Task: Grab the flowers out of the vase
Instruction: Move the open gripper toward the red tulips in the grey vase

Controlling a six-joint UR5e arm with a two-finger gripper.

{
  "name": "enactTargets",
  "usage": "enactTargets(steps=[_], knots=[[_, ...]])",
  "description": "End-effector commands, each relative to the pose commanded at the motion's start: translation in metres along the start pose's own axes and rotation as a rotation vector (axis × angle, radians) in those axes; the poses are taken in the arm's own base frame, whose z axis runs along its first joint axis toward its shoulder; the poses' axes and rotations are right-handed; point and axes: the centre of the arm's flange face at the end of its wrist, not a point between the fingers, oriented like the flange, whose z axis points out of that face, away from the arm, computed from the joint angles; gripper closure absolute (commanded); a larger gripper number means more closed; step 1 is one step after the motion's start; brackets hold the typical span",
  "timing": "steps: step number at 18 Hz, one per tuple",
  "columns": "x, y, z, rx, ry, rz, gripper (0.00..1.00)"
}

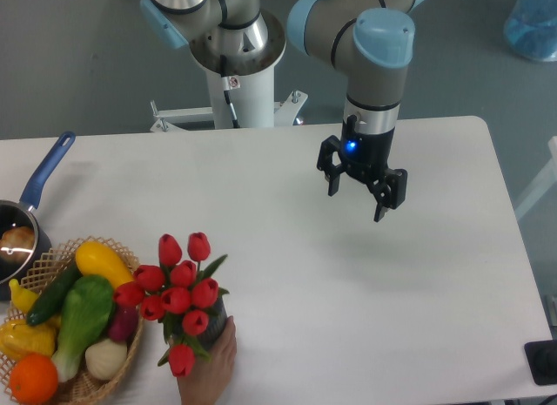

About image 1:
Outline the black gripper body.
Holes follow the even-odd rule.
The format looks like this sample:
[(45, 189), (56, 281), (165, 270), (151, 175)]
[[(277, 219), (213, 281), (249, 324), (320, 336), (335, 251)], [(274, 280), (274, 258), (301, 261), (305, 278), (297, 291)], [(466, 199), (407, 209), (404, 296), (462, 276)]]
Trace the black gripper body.
[(394, 129), (381, 134), (365, 134), (356, 131), (358, 125), (355, 115), (343, 122), (340, 160), (351, 178), (374, 188), (385, 181)]

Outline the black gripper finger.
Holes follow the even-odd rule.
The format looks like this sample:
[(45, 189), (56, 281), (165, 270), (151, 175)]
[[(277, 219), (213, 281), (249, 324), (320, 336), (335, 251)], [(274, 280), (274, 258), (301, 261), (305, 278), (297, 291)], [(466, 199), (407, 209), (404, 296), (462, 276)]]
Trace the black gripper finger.
[(335, 154), (340, 154), (340, 140), (332, 135), (321, 143), (317, 160), (317, 169), (324, 173), (328, 183), (327, 194), (329, 196), (333, 196), (339, 190), (340, 176), (345, 172), (342, 163), (334, 163)]
[(380, 222), (389, 210), (397, 209), (406, 200), (408, 172), (405, 169), (384, 169), (367, 187), (376, 200), (374, 222)]

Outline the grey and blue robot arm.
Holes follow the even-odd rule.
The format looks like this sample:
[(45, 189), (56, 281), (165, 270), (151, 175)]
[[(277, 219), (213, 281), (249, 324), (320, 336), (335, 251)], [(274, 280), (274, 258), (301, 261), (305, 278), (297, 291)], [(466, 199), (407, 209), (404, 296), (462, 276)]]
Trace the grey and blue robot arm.
[(205, 71), (218, 129), (275, 126), (274, 68), (287, 45), (344, 74), (342, 131), (322, 142), (317, 167), (330, 194), (342, 174), (365, 185), (382, 219), (406, 197), (407, 173), (388, 157), (413, 57), (410, 12), (423, 1), (298, 0), (285, 23), (260, 0), (141, 0), (140, 9)]

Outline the person's hand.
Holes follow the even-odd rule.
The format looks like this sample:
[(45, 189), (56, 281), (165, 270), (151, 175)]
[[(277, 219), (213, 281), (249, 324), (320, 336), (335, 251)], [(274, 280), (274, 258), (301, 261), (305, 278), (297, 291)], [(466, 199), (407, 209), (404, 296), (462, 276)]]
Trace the person's hand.
[(211, 349), (211, 360), (196, 363), (189, 375), (177, 378), (181, 403), (216, 404), (232, 379), (237, 351), (236, 325), (231, 316)]

